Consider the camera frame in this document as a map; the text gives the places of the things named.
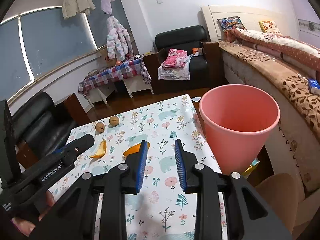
pink towel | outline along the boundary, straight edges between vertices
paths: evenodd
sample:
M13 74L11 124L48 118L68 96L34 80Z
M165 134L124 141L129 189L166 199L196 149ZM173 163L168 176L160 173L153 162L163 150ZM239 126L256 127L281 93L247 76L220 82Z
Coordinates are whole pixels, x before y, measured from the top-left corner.
M164 69L184 67L183 62L188 53L181 49L170 49L167 59L163 62Z

bed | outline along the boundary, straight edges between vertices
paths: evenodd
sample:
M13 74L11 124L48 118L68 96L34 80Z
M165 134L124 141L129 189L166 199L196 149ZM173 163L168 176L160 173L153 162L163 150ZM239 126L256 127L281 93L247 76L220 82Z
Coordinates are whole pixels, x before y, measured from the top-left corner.
M227 81L258 87L274 97L280 107L279 124L265 147L274 173L288 173L295 179L300 201L296 226L305 224L320 206L320 122L317 121L320 99L317 96L310 98L308 104L312 109L307 104L309 111L303 105L309 100L308 95L305 96L308 88L304 77L314 77L316 71L296 67L243 44L225 42L217 19L239 16L248 30L259 32L259 21L272 20L277 23L282 35L297 40L298 23L287 22L282 14L258 8L212 5L201 9L211 42L219 42L223 59L221 68Z

bed headboard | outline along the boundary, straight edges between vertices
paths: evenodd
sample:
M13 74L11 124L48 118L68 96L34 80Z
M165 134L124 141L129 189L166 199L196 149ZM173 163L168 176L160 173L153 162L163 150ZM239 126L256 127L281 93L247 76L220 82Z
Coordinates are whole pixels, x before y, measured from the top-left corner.
M282 35L299 39L297 23L289 23L280 13L259 8L229 5L209 5L201 7L204 20L207 23L211 41L224 41L225 35L217 19L239 16L248 30L260 31L259 21L275 21Z

patterned cushion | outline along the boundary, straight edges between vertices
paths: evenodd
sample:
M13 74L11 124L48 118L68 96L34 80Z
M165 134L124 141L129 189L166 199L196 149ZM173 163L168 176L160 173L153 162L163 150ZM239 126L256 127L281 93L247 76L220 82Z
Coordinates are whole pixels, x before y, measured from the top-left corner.
M259 22L262 32L282 35L276 22L274 21L260 21Z
M217 21L220 23L221 28L226 35L226 40L228 42L232 42L235 40L235 36L229 32L230 30L234 30L236 28L246 30L239 16L222 18L222 19L218 19Z

plastic bucket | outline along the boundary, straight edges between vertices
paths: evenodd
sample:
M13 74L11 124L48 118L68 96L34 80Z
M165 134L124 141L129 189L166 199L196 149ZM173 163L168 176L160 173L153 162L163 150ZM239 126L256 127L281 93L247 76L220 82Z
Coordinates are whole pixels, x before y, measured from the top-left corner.
M216 87L202 97L199 108L206 140L227 175L250 166L280 118L277 102L247 85Z

